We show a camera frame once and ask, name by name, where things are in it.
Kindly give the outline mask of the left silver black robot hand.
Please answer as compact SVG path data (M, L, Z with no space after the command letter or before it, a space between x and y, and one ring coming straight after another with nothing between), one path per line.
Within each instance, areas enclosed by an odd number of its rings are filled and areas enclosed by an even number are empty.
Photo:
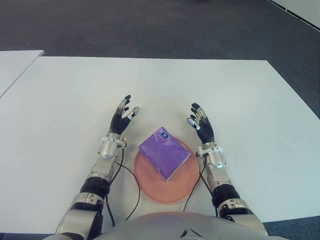
M116 134L121 136L125 129L128 127L132 119L138 114L140 108L134 107L127 115L124 115L129 110L127 106L130 103L131 95L125 96L117 106L108 130L109 134Z

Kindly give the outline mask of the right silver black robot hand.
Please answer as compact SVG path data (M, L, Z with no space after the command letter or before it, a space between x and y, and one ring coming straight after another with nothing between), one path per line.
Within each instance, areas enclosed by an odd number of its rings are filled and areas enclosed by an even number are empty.
M203 145L214 143L214 131L203 108L194 102L191 104L191 111L193 114L191 114L186 121L196 131L201 143Z

